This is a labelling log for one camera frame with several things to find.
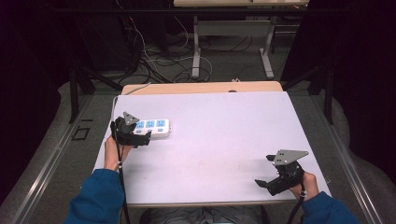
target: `hand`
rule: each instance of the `hand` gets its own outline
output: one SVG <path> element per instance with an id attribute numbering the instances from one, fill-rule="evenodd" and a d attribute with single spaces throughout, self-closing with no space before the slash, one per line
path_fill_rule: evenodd
<path id="1" fill-rule="evenodd" d="M 304 202 L 305 202 L 317 196 L 319 194 L 319 189 L 318 189 L 317 178 L 315 177 L 315 175 L 310 174 L 308 172 L 304 172 L 303 181 L 306 191 L 306 196 L 304 198 Z M 299 199 L 301 195 L 301 185 L 298 184 L 293 188 L 290 188 L 290 191 L 294 194 L 296 199 Z"/>
<path id="2" fill-rule="evenodd" d="M 128 153 L 131 151 L 132 146 L 120 146 L 120 154 L 122 155 L 122 161 L 128 157 Z M 105 142 L 105 169 L 117 171 L 119 168 L 119 154 L 117 153 L 117 143 L 111 137 L 107 138 Z"/>

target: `gray mat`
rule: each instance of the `gray mat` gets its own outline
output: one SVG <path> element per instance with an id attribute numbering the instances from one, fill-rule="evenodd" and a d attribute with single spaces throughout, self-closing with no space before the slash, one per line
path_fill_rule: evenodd
<path id="1" fill-rule="evenodd" d="M 84 135 L 82 130 L 89 129 L 86 139 L 70 142 L 29 223 L 61 223 L 64 220 L 69 201 L 79 193 L 84 178 L 92 172 L 109 122 L 112 98 L 106 95 L 93 96 L 90 106 L 78 123 L 80 131 L 75 135 L 75 138 L 82 137 Z M 343 201 L 361 223 L 367 223 L 334 153 L 332 139 L 320 120 L 320 114 L 311 98 L 309 96 L 290 98 L 323 174 L 332 181 L 329 184 L 332 196 Z M 293 206 L 294 203 L 287 203 L 265 205 L 265 208 L 272 223 L 285 223 Z M 138 223 L 138 218 L 144 210 L 130 210 L 133 223 Z"/>

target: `white power strip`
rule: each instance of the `white power strip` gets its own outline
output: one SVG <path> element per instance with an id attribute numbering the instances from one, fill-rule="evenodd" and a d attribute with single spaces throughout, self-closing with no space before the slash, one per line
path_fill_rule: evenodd
<path id="1" fill-rule="evenodd" d="M 151 132 L 150 139 L 165 138 L 172 132 L 169 119 L 139 120 L 134 128 L 134 134 L 144 135 Z"/>

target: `person's arm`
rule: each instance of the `person's arm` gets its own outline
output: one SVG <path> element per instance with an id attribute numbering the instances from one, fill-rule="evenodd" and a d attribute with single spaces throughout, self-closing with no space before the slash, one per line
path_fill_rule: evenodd
<path id="1" fill-rule="evenodd" d="M 104 169 L 96 169 L 88 177 L 79 195 L 69 205 L 64 223 L 117 223 L 124 201 L 118 169 L 117 145 L 110 136 L 105 144 Z M 132 147 L 120 146 L 122 160 Z"/>
<path id="2" fill-rule="evenodd" d="M 304 186 L 306 196 L 303 202 L 304 224 L 309 223 L 359 223 L 347 207 L 327 195 L 319 193 L 317 179 L 314 175 L 304 173 Z M 301 194 L 301 186 L 297 185 L 290 189 L 298 199 Z"/>

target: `desk leg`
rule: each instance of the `desk leg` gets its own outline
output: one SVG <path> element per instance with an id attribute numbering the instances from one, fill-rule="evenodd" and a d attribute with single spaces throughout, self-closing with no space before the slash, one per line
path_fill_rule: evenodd
<path id="1" fill-rule="evenodd" d="M 267 36 L 265 39 L 264 49 L 260 49 L 260 55 L 262 56 L 262 64 L 264 65 L 265 75 L 268 79 L 274 79 L 274 72 L 272 70 L 270 60 L 268 58 L 268 51 L 271 48 L 271 40 L 274 35 L 276 25 L 276 17 L 271 18 L 271 24 L 267 31 Z"/>
<path id="2" fill-rule="evenodd" d="M 198 35 L 198 18 L 194 16 L 194 58 L 192 61 L 192 78 L 199 77 L 199 64 L 201 59 L 201 50 L 199 48 L 199 35 Z"/>

